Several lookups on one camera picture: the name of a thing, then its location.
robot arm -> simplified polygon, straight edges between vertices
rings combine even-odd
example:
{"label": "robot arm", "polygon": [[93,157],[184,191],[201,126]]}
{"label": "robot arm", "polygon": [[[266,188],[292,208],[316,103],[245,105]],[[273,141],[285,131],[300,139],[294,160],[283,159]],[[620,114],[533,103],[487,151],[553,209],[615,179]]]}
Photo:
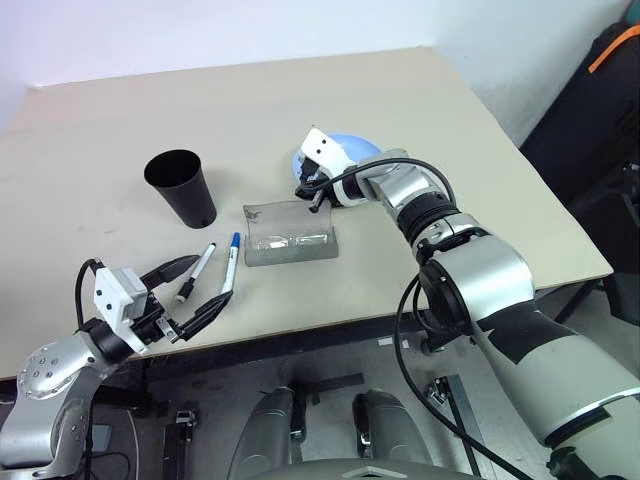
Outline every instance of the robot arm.
{"label": "robot arm", "polygon": [[15,405],[0,432],[0,479],[73,474],[82,457],[89,409],[100,384],[134,353],[163,338],[189,340],[231,298],[222,294],[176,324],[152,289],[184,273],[198,256],[167,262],[142,277],[129,268],[96,268],[94,302],[103,320],[36,350],[17,375]]}
{"label": "robot arm", "polygon": [[356,165],[315,128],[301,150],[306,168],[297,193],[313,198],[312,211],[326,197],[342,206],[383,204],[412,248],[431,312],[440,325],[473,336],[536,439],[554,450],[554,475],[640,478],[640,382],[538,310],[531,271],[511,245],[461,213],[424,168],[378,162],[401,162],[407,156],[402,150],[367,159],[358,167],[376,166],[358,168],[322,194],[306,188],[309,174],[317,185]]}

beige tabletop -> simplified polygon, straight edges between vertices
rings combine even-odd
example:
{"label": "beige tabletop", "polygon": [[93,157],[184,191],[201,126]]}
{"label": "beige tabletop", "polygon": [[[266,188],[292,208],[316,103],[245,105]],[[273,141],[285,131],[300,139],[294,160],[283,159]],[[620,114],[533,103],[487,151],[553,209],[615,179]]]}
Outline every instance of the beige tabletop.
{"label": "beige tabletop", "polygon": [[[0,137],[0,377],[75,329],[73,285],[88,257],[142,274],[220,246],[179,322],[220,288],[226,248],[246,232],[243,204],[293,200],[291,157],[311,125],[402,147],[449,177],[459,207],[513,243],[539,288],[611,269],[480,101],[433,50],[269,62],[61,85],[32,91]],[[218,219],[185,227],[144,182],[154,155],[200,155]],[[236,342],[389,314],[417,272],[380,205],[333,211],[336,259],[249,268],[189,343]],[[92,276],[85,286],[87,316]]]}

marker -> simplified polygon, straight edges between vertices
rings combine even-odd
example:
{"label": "marker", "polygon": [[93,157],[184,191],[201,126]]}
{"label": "marker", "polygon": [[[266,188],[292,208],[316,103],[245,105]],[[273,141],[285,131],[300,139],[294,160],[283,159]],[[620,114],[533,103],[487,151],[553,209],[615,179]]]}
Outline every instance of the marker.
{"label": "marker", "polygon": [[238,263],[238,249],[240,248],[240,234],[238,232],[233,234],[233,240],[231,240],[231,246],[229,247],[229,263],[227,264],[227,275],[222,285],[220,294],[230,292],[233,290],[233,277],[236,274],[236,263]]}
{"label": "marker", "polygon": [[207,249],[204,251],[204,253],[200,257],[200,260],[198,260],[198,263],[196,263],[196,267],[193,269],[193,272],[191,273],[189,280],[184,282],[184,284],[182,285],[182,287],[180,287],[180,290],[176,294],[177,301],[179,301],[180,303],[184,303],[187,300],[187,298],[189,298],[189,295],[191,295],[191,291],[193,290],[193,285],[196,283],[196,279],[198,278],[198,275],[200,275],[200,272],[202,272],[202,270],[204,269],[205,265],[209,261],[209,258],[211,258],[211,255],[213,255],[213,252],[215,251],[215,249],[216,249],[216,244],[211,243],[207,247]]}

gray floor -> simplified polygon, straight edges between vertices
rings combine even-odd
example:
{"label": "gray floor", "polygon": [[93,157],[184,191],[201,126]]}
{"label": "gray floor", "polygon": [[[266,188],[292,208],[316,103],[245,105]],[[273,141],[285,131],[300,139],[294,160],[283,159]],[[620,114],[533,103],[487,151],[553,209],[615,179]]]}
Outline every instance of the gray floor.
{"label": "gray floor", "polygon": [[[571,293],[572,289],[567,289],[543,298],[541,308],[553,315]],[[611,317],[603,293],[594,292],[570,319],[569,325],[639,374],[640,329]],[[412,345],[417,342],[417,338],[411,338]],[[461,338],[441,353],[426,357],[416,349],[408,349],[405,357],[415,379],[422,385],[436,376],[459,374],[486,444],[532,477],[552,478],[545,468],[548,450],[533,439],[477,347]],[[355,457],[351,401],[359,392],[382,388],[407,406],[436,465],[469,471],[459,440],[429,416],[404,384],[393,347],[380,346],[376,340],[211,370],[155,383],[152,388],[156,396],[170,402],[171,412],[183,407],[195,407],[199,412],[199,425],[189,448],[187,478],[224,479],[240,432],[261,391],[286,384],[293,378],[313,382],[359,372],[364,375],[365,385],[322,393],[318,405],[309,405],[308,438],[302,447],[305,460]],[[141,447],[141,479],[161,477],[162,428],[169,418],[135,421]],[[126,413],[98,408],[96,421],[114,426],[110,449],[127,453],[135,464],[131,425]],[[98,459],[93,471],[100,480],[124,478],[124,463],[116,457]],[[494,467],[494,471],[495,478],[511,478],[498,467]]]}

white wall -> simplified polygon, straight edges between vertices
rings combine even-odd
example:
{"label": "white wall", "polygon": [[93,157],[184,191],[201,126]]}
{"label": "white wall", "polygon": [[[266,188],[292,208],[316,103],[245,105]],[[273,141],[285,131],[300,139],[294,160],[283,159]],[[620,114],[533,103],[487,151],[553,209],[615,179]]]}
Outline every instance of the white wall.
{"label": "white wall", "polygon": [[25,85],[433,45],[519,144],[627,4],[0,0],[0,128]]}

